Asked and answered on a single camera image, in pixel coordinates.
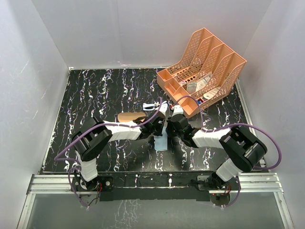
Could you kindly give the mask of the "brown glasses case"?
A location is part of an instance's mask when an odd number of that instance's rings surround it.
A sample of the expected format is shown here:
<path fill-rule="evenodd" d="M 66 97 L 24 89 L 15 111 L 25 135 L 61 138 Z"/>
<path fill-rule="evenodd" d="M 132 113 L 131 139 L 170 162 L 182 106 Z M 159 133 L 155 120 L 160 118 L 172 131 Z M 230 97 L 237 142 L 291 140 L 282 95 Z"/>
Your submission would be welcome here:
<path fill-rule="evenodd" d="M 118 122 L 126 123 L 130 121 L 140 121 L 142 122 L 146 118 L 146 113 L 144 112 L 123 112 L 117 115 Z"/>

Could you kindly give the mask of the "light blue cleaning cloth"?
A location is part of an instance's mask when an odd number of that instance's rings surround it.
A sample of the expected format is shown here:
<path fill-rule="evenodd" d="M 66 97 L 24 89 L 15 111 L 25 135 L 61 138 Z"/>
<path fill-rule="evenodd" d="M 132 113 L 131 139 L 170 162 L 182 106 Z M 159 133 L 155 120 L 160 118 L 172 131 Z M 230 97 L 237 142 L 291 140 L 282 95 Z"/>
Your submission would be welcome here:
<path fill-rule="evenodd" d="M 161 136 L 154 136 L 154 149 L 155 151 L 167 151 L 167 133 L 166 133 L 166 127 L 163 127 L 162 129 L 162 135 Z"/>

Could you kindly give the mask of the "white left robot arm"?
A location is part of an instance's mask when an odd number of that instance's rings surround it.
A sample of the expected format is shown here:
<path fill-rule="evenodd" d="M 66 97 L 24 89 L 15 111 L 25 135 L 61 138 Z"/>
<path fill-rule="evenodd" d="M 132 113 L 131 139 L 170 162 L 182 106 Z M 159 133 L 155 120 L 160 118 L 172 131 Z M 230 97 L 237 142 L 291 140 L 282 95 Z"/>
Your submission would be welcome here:
<path fill-rule="evenodd" d="M 87 120 L 71 139 L 81 164 L 80 186 L 85 190 L 94 190 L 98 186 L 96 160 L 109 142 L 142 140 L 151 135 L 161 136 L 164 122 L 165 115 L 160 112 L 155 117 L 144 118 L 143 121 L 138 118 L 129 122 L 115 123 L 96 117 Z"/>

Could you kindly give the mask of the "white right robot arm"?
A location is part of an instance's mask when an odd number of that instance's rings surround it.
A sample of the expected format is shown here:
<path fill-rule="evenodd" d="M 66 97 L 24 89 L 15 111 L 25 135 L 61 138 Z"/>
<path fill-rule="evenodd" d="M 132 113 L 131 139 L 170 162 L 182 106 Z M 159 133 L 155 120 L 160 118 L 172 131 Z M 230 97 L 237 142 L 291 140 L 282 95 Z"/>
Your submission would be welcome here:
<path fill-rule="evenodd" d="M 243 124 L 208 132 L 192 127 L 183 114 L 176 114 L 167 119 L 166 133 L 169 137 L 180 138 L 188 147 L 219 148 L 229 156 L 229 159 L 205 180 L 191 181 L 197 189 L 224 189 L 234 176 L 251 172 L 267 153 L 265 144 Z"/>

